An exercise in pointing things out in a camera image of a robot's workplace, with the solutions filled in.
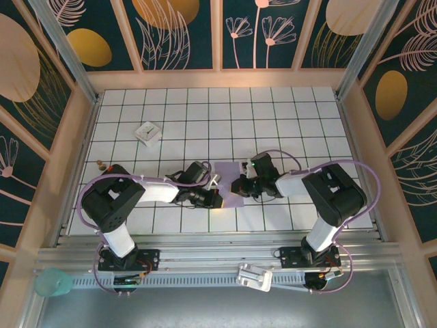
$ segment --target small brown object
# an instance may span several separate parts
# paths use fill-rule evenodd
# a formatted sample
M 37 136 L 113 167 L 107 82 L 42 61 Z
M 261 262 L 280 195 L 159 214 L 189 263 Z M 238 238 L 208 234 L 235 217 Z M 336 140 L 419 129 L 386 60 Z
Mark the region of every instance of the small brown object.
M 107 169 L 107 165 L 104 164 L 100 159 L 98 161 L 96 161 L 97 165 L 98 165 L 98 169 L 100 171 L 104 171 Z

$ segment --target metal frame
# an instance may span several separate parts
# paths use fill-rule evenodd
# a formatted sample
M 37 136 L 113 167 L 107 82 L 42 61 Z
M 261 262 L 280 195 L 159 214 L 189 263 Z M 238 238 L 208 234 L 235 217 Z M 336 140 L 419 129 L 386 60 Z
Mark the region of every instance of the metal frame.
M 343 100 L 354 84 L 361 68 L 364 66 L 367 58 L 373 51 L 374 46 L 384 32 L 386 24 L 390 21 L 399 0 L 382 0 L 372 18 L 367 31 L 363 34 L 348 67 L 340 81 L 337 95 L 339 100 Z

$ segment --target white tile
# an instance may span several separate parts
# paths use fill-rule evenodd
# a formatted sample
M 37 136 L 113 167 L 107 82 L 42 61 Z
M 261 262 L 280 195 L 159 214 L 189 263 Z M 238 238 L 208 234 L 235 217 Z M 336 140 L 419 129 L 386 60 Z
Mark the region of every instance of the white tile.
M 186 119 L 188 121 L 208 121 L 208 104 L 188 104 Z
M 82 210 L 83 218 L 92 224 L 96 224 L 94 221 L 92 221 L 87 213 L 85 213 L 84 210 Z M 85 224 L 82 223 L 82 221 L 79 219 L 79 214 L 77 214 L 77 211 L 74 211 L 73 218 L 71 218 L 71 224 L 70 224 L 70 232 L 68 233 L 70 236 L 95 236 L 94 229 L 91 229 L 87 227 Z
M 141 123 L 120 123 L 117 130 L 117 141 L 137 140 L 135 131 L 141 126 Z
M 136 161 L 134 175 L 148 176 L 150 178 L 158 177 L 159 161 Z
M 155 122 L 164 120 L 165 105 L 145 105 L 142 122 Z
M 158 177 L 164 178 L 164 176 L 174 174 L 181 169 L 184 169 L 183 161 L 161 161 L 159 163 Z
M 264 219 L 267 231 L 292 230 L 292 217 L 287 205 L 265 205 Z
M 305 157 L 302 138 L 280 138 L 281 150 L 288 152 L 294 157 Z
M 292 89 L 295 102 L 314 101 L 313 90 L 310 87 L 293 87 Z
M 233 120 L 252 120 L 252 104 L 231 104 L 231 117 Z
M 114 149 L 114 143 L 114 141 L 91 143 L 88 161 L 110 161 Z
M 251 88 L 253 103 L 271 103 L 272 92 L 269 87 L 252 87 Z
M 323 137 L 320 120 L 299 120 L 300 132 L 303 137 Z
M 185 121 L 186 105 L 165 105 L 164 121 Z
M 118 122 L 122 106 L 101 106 L 97 123 Z
M 345 137 L 343 123 L 339 118 L 322 119 L 323 131 L 327 137 Z
M 185 159 L 205 159 L 208 157 L 208 140 L 186 140 Z
M 210 104 L 209 111 L 210 121 L 231 119 L 231 109 L 229 104 Z
M 264 231 L 262 206 L 245 206 L 237 208 L 238 231 Z
M 348 140 L 343 137 L 327 137 L 329 154 L 331 156 L 351 156 Z
M 321 118 L 339 118 L 340 113 L 335 102 L 319 102 L 317 107 Z
M 188 121 L 186 123 L 187 139 L 207 139 L 208 121 Z
M 210 104 L 214 104 L 214 103 L 229 103 L 229 88 L 211 87 Z
M 298 118 L 294 102 L 276 102 L 273 105 L 277 120 L 282 120 L 284 118 Z
M 255 120 L 274 120 L 276 117 L 274 115 L 273 104 L 271 102 L 259 102 L 252 105 L 253 108 L 253 118 Z
M 206 87 L 198 87 L 195 89 L 188 89 L 188 103 L 189 104 L 207 104 L 208 103 L 208 89 Z
M 231 121 L 211 121 L 210 139 L 231 139 Z
M 210 232 L 236 231 L 235 208 L 210 210 Z
M 257 147 L 254 139 L 234 139 L 234 158 L 249 159 L 257 154 Z
M 296 111 L 298 118 L 319 118 L 315 102 L 297 102 Z
M 118 123 L 97 123 L 93 141 L 115 140 Z
M 300 137 L 298 120 L 277 120 L 277 124 L 279 137 Z
M 257 139 L 257 153 L 265 152 L 266 150 L 271 149 L 281 149 L 279 146 L 279 139 L 278 138 L 265 138 L 265 139 Z M 271 152 L 269 155 L 272 158 L 279 158 L 281 157 L 281 154 L 278 152 Z
M 138 141 L 117 141 L 112 161 L 134 161 L 137 155 Z
M 311 230 L 317 221 L 317 210 L 313 204 L 291 204 L 293 229 Z
M 210 140 L 211 159 L 230 159 L 232 157 L 232 142 L 230 139 Z
M 272 95 L 274 102 L 294 101 L 291 87 L 272 87 Z
M 325 138 L 303 138 L 303 146 L 307 157 L 328 157 Z
M 182 232 L 208 232 L 208 210 L 183 208 Z
M 184 159 L 184 147 L 184 140 L 163 140 L 160 159 Z
M 330 161 L 329 157 L 309 157 L 307 159 L 308 167 L 313 168 L 321 164 L 325 164 Z
M 153 233 L 167 234 L 179 232 L 180 217 L 180 207 L 157 207 L 155 209 Z
M 164 122 L 163 140 L 185 139 L 185 122 Z
M 296 160 L 300 163 L 300 166 L 302 167 L 302 169 L 307 168 L 307 166 L 308 166 L 307 159 L 299 157 Z M 299 169 L 299 166 L 296 163 L 296 161 L 294 159 L 291 159 L 291 158 L 283 159 L 283 164 L 284 164 L 284 172 L 288 172 L 292 169 Z
M 153 228 L 154 208 L 134 208 L 126 221 L 131 235 L 151 234 Z
M 102 105 L 122 105 L 125 90 L 106 90 Z
M 123 105 L 144 105 L 145 90 L 126 90 Z
M 278 129 L 276 120 L 256 120 L 255 135 L 256 138 L 277 138 Z
M 186 104 L 187 89 L 167 89 L 167 104 Z
M 313 91 L 317 101 L 335 101 L 334 91 L 331 87 L 313 87 Z
M 107 167 L 109 166 L 109 162 L 104 162 L 104 164 L 106 164 Z M 91 179 L 101 176 L 102 173 L 103 172 L 98 169 L 96 162 L 86 162 L 85 171 L 82 176 L 82 183 L 88 183 Z
M 352 160 L 352 157 L 331 157 L 332 161 L 335 161 L 337 159 L 350 159 Z M 340 166 L 346 171 L 347 174 L 351 178 L 358 178 L 358 172 L 356 171 L 356 167 L 352 163 L 341 163 Z
M 233 138 L 255 138 L 252 120 L 232 121 Z
M 145 104 L 159 105 L 165 104 L 165 97 L 167 95 L 166 89 L 148 89 L 145 93 Z
M 371 222 L 369 213 L 360 216 L 358 219 L 348 224 L 349 229 L 372 229 L 373 223 Z
M 248 87 L 232 87 L 231 103 L 250 103 L 251 90 Z
M 135 162 L 134 161 L 129 161 L 129 162 L 125 162 L 125 161 L 112 161 L 111 165 L 115 165 L 118 164 L 121 167 L 123 167 L 129 174 L 133 174 L 134 173 L 134 165 Z
M 138 143 L 137 161 L 151 161 L 159 159 L 161 151 L 161 141 L 155 143 L 152 147 L 147 147 L 141 142 Z
M 143 105 L 123 106 L 120 122 L 141 122 L 143 107 Z

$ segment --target yellow circle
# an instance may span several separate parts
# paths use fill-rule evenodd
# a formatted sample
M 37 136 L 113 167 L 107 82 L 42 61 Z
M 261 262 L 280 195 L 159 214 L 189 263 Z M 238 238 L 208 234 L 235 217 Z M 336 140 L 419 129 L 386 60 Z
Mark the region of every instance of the yellow circle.
M 199 0 L 168 0 L 168 2 L 176 15 L 180 12 L 187 25 L 199 12 Z M 151 26 L 159 29 L 169 29 L 170 24 L 173 28 L 180 27 L 179 22 L 174 22 L 171 18 L 167 0 L 132 0 L 132 3 L 139 16 Z
M 75 29 L 67 35 L 67 39 L 80 61 L 88 66 L 105 66 L 112 59 L 108 43 L 91 29 Z
M 329 0 L 326 6 L 326 24 L 340 36 L 357 36 L 378 10 L 381 0 Z
M 40 82 L 40 58 L 30 35 L 15 20 L 0 14 L 0 95 L 29 100 Z
M 407 99 L 408 84 L 402 73 L 390 70 L 380 79 L 376 88 L 376 112 L 386 121 L 399 114 Z

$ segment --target small white object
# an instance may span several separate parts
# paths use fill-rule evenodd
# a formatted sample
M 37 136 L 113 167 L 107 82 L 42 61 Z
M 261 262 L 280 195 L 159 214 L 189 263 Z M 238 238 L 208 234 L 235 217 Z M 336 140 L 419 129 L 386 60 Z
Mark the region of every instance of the small white object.
M 108 241 L 109 247 L 119 258 L 128 255 L 135 247 L 135 243 L 129 235 L 126 222 L 114 231 L 103 234 Z
M 323 251 L 331 246 L 333 237 L 339 228 L 327 224 L 319 216 L 313 229 L 307 235 L 307 242 L 315 251 Z
M 242 286 L 268 292 L 272 286 L 272 277 L 272 271 L 246 263 L 238 266 L 236 282 Z
M 179 192 L 179 189 L 172 184 L 166 182 L 141 182 L 145 189 L 141 196 L 140 202 L 172 202 Z
M 135 131 L 135 137 L 147 147 L 152 147 L 163 137 L 163 133 L 155 124 L 146 122 Z

